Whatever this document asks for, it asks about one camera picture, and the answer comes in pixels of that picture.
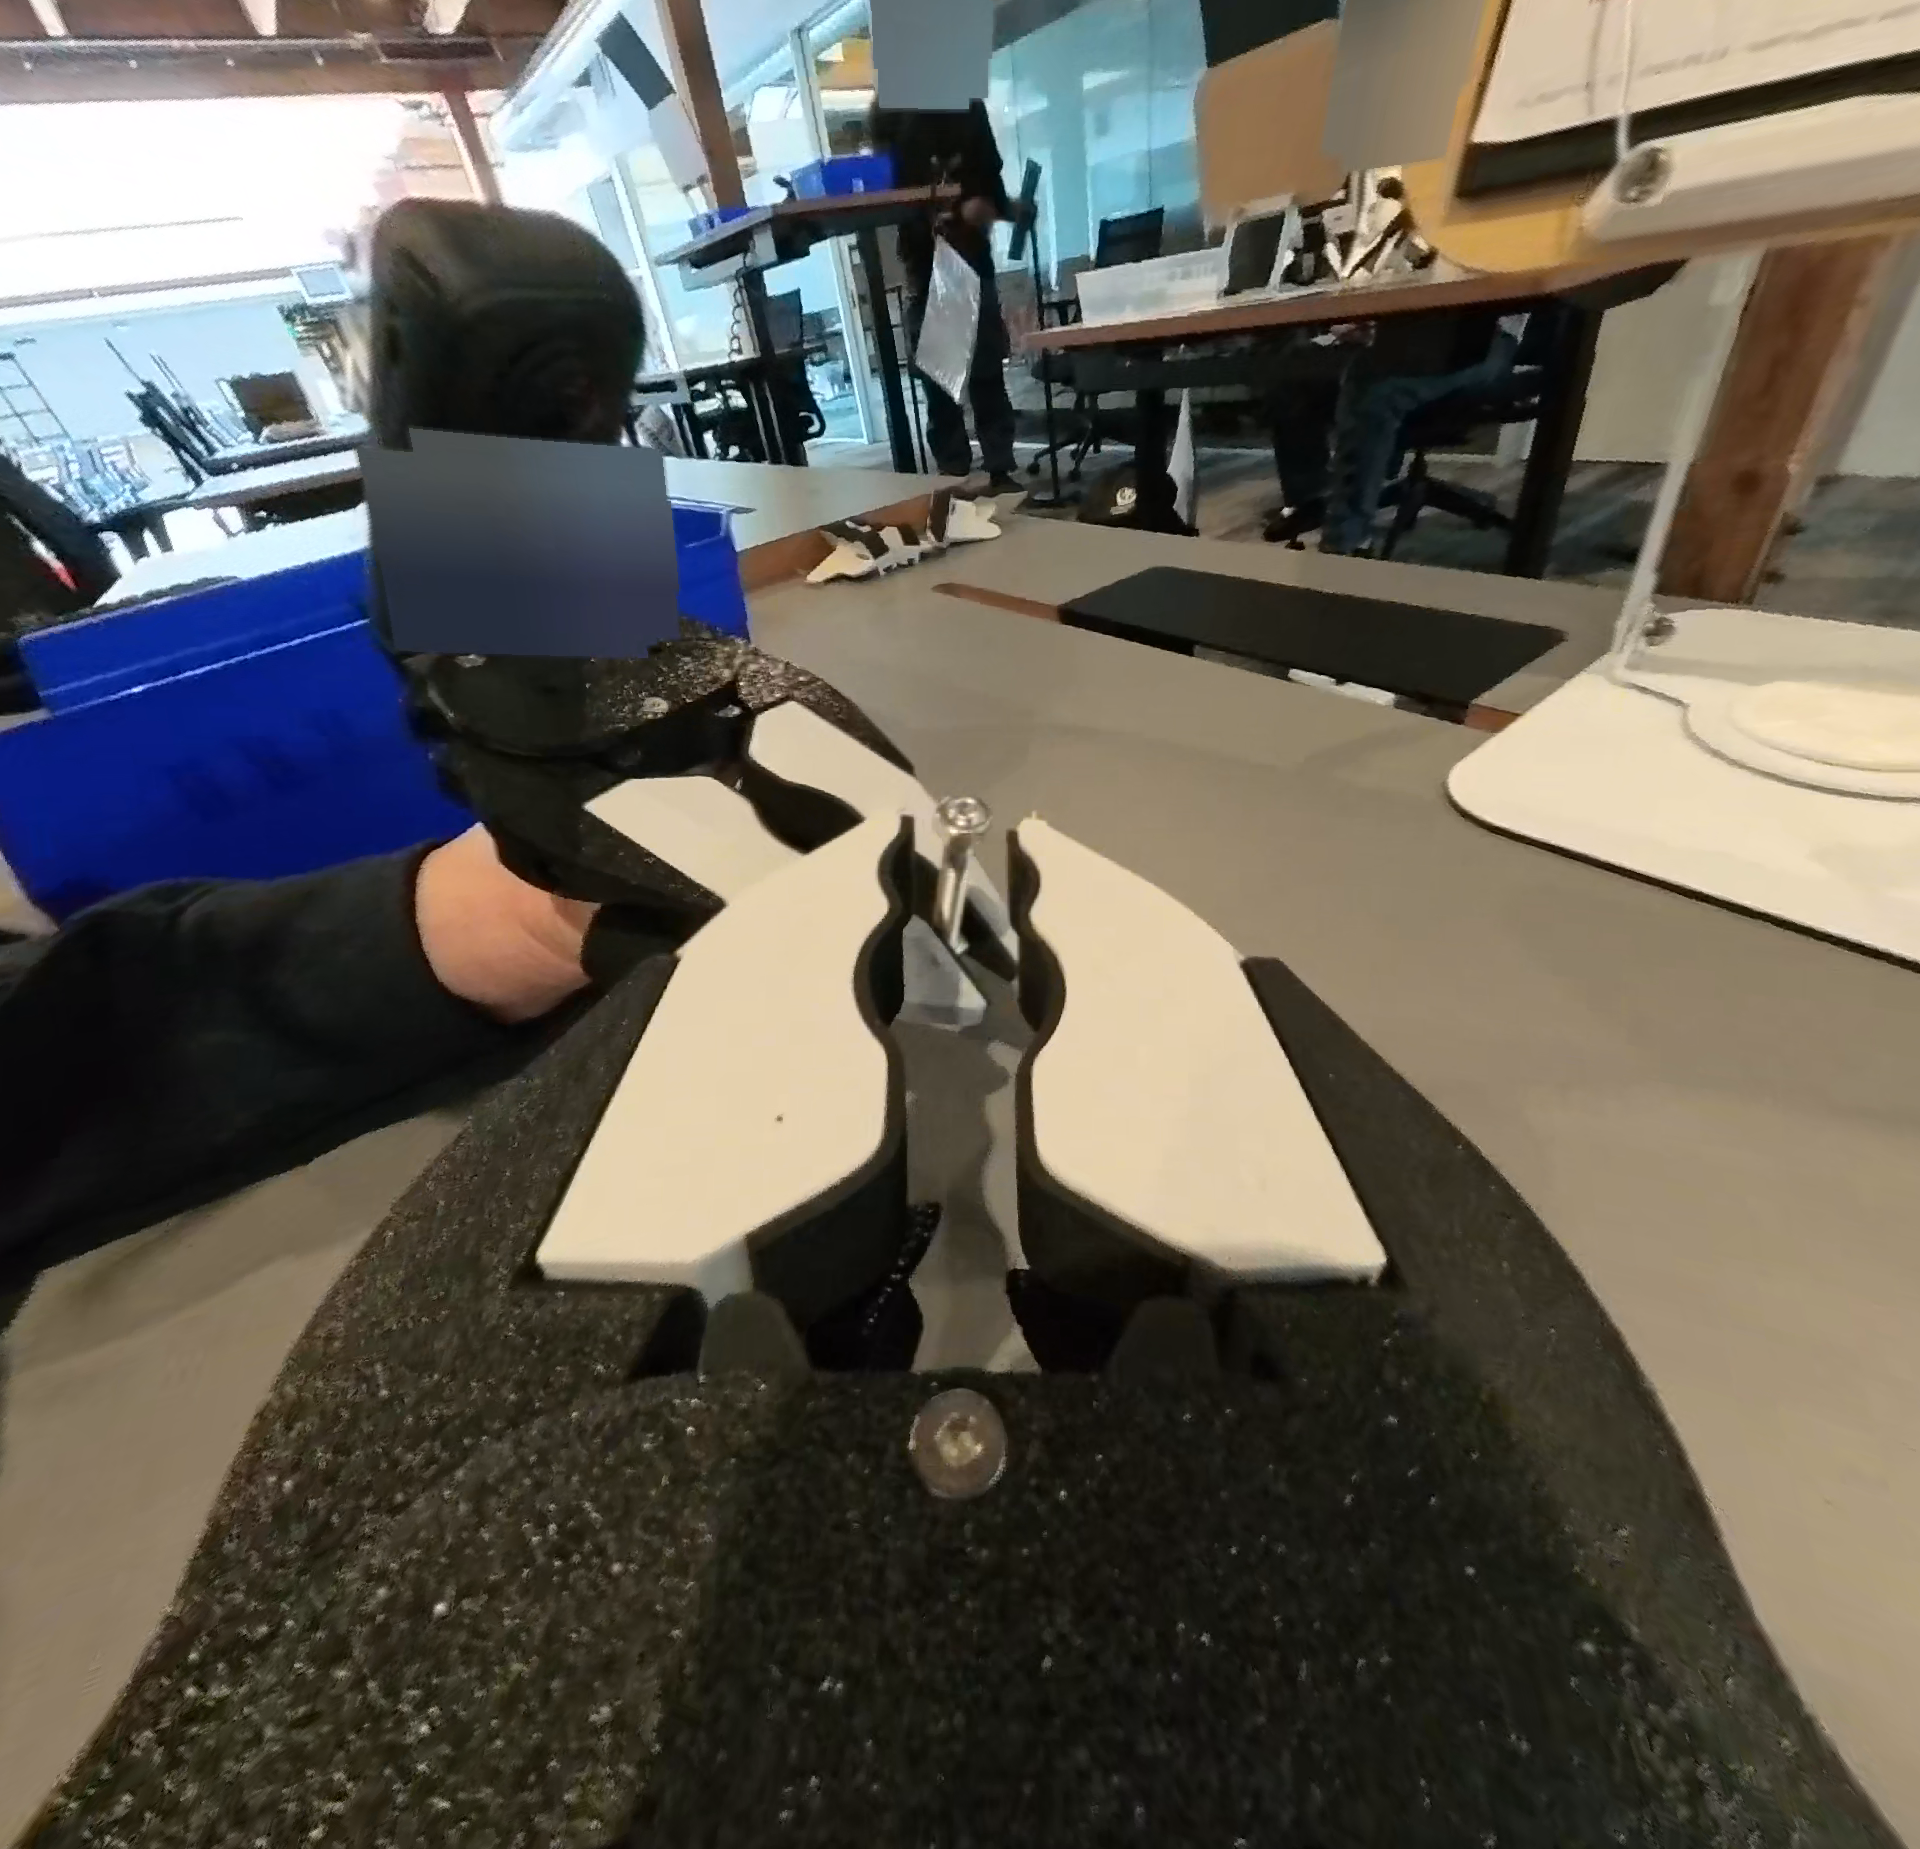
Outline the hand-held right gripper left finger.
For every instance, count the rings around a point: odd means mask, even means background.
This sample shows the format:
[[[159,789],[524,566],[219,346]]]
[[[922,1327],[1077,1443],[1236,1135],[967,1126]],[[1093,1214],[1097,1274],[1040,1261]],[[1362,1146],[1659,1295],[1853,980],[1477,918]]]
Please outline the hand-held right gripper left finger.
[[[865,818],[677,955],[539,1237],[542,1281],[760,1291],[816,1324],[890,1271],[915,859],[907,815]]]

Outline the black bag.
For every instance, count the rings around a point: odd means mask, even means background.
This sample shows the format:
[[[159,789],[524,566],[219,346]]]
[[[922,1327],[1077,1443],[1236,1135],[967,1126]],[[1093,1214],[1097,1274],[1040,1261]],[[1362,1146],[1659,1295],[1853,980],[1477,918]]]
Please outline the black bag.
[[[1181,483],[1164,468],[1139,470],[1137,463],[1124,463],[1084,480],[1072,522],[1130,534],[1198,534],[1183,514]]]

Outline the white box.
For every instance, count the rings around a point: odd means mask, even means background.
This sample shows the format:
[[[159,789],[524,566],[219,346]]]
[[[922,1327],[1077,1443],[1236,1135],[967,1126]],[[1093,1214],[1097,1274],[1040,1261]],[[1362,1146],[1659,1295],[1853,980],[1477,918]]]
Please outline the white box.
[[[1229,251],[1191,251],[1075,274],[1077,324],[1135,324],[1208,309],[1229,285]]]

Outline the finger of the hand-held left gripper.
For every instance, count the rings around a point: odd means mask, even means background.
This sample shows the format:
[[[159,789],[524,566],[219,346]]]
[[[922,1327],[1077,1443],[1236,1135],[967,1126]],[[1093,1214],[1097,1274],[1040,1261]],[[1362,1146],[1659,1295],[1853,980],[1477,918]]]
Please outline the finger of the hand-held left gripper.
[[[922,785],[800,703],[755,715],[749,806],[790,852],[821,852],[860,824],[922,829]]]
[[[942,836],[932,826],[934,796],[922,785],[920,859],[939,863]],[[724,904],[814,852],[790,852],[749,806],[749,783],[720,779],[625,779],[590,806],[590,815],[617,836],[636,839]],[[964,957],[932,940],[927,920],[911,920],[905,943],[901,1020],[927,1026],[982,1026],[987,1020],[987,948],[993,943],[993,879],[971,849],[968,920]]]

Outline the long brown desk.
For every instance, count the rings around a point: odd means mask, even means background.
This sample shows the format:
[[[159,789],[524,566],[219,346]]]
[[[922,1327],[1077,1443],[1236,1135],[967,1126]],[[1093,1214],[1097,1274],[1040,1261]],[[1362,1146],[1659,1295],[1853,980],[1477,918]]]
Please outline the long brown desk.
[[[1128,393],[1135,398],[1135,505],[1111,527],[1157,538],[1194,538],[1178,511],[1168,474],[1168,403],[1188,388],[1268,388],[1283,356],[1322,328],[1422,324],[1427,342],[1436,328],[1484,324],[1525,312],[1547,319],[1535,361],[1521,361],[1516,382],[1455,409],[1425,409],[1407,439],[1410,477],[1386,483],[1393,523],[1385,550],[1411,531],[1425,509],[1455,514],[1504,538],[1501,574],[1544,579],[1567,493],[1567,470],[1586,413],[1603,315],[1654,296],[1682,262],[1642,262],[1637,267],[1560,267],[1544,274],[1453,274],[1444,280],[1393,280],[1358,288],[1287,290],[1281,296],[1241,296],[1194,306],[1163,319],[1056,328],[1035,337],[1040,356],[1059,356],[1072,388],[1091,397]],[[1533,425],[1518,502],[1501,511],[1427,477],[1422,460],[1467,428]]]

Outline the silver threaded bolt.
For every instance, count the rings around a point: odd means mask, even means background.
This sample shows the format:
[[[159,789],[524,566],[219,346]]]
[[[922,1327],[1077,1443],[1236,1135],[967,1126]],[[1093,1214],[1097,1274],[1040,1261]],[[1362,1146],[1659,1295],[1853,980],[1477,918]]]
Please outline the silver threaded bolt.
[[[968,952],[967,946],[967,920],[968,920],[968,876],[971,876],[971,849],[986,836],[987,824],[959,820],[957,826],[943,826],[942,833],[942,859],[934,872],[932,894],[932,930],[943,943],[955,957]]]

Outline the printed instruction sheet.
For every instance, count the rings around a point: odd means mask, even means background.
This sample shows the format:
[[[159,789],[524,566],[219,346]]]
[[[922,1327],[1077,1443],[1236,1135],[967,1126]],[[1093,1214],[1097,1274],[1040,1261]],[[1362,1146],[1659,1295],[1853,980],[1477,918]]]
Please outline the printed instruction sheet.
[[[1507,0],[1474,140],[1567,134],[1916,53],[1916,0]]]

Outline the wooden post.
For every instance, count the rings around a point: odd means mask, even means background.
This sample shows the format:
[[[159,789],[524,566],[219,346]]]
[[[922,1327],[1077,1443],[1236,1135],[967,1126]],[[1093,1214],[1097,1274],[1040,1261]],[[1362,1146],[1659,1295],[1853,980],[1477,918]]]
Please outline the wooden post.
[[[1915,290],[1916,231],[1760,254],[1667,531],[1662,597],[1757,597],[1837,474]]]

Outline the white and wood document stand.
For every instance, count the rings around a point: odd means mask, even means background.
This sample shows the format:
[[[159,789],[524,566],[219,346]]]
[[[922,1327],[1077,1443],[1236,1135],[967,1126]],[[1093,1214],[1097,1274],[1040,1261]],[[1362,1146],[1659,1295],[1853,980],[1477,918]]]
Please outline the white and wood document stand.
[[[1507,0],[1484,0],[1418,231],[1470,274],[1709,262],[1916,231],[1916,55],[1477,143]],[[1659,592],[1738,309],[1675,421],[1599,661],[1448,779],[1487,829],[1916,968],[1916,626]]]

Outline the black rectangular mat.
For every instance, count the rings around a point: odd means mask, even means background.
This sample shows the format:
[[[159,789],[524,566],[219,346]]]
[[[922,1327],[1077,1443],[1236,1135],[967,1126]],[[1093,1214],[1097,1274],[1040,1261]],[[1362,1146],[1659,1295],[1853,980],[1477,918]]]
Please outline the black rectangular mat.
[[[1453,710],[1470,709],[1563,639],[1531,620],[1191,567],[1137,570],[1068,598],[1059,619],[1158,652],[1258,661]]]

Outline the blue plastic bin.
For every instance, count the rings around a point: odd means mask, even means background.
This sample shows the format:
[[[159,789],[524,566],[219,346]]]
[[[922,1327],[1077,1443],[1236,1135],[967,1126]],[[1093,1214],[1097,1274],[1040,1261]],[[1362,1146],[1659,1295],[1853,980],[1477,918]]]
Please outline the blue plastic bin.
[[[2,860],[70,918],[187,876],[274,879],[455,833],[457,761],[587,770],[697,733],[592,676],[662,676],[682,623],[749,630],[733,509],[641,491],[628,514],[545,496],[370,493],[369,539],[117,603],[22,645],[37,715],[2,731]]]

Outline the brown standing desk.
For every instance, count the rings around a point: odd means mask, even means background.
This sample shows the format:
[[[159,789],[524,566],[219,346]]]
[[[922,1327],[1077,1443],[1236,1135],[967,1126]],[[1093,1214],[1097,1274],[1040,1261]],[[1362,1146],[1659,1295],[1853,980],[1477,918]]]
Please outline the brown standing desk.
[[[882,279],[882,231],[898,227],[913,213],[934,210],[943,197],[946,187],[898,187],[750,206],[720,225],[695,231],[671,251],[651,254],[654,274],[674,267],[682,274],[687,288],[728,288],[745,309],[749,356],[733,356],[725,365],[749,382],[762,463],[804,468],[804,446],[785,439],[773,397],[773,374],[781,353],[773,346],[776,340],[765,320],[762,274],[800,262],[824,242],[852,239],[865,288],[865,324],[874,328],[869,342],[878,365],[887,451],[898,474],[927,474],[907,413],[901,332]]]

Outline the brown wooden column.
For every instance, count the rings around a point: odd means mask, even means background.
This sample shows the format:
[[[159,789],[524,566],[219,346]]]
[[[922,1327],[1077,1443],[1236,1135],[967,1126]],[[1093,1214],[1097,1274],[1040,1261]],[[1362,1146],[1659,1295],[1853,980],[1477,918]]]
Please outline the brown wooden column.
[[[709,51],[703,0],[654,0],[674,79],[703,155],[712,206],[749,206],[728,107]]]

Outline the white and black plastic parts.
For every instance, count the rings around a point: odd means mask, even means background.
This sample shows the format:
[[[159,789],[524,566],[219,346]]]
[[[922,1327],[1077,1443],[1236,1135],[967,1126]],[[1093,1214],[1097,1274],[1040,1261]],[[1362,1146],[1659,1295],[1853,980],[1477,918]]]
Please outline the white and black plastic parts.
[[[841,517],[816,531],[816,539],[827,554],[804,574],[804,584],[874,584],[955,546],[999,539],[999,509],[991,496],[934,491],[901,517]]]

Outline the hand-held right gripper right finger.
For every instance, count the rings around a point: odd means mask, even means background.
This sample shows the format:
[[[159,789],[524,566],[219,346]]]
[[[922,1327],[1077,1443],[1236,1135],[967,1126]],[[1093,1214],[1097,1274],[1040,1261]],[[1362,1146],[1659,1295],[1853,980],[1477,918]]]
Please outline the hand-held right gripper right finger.
[[[1020,820],[1020,1256],[1072,1304],[1382,1286],[1386,1246],[1264,1013],[1183,902]]]

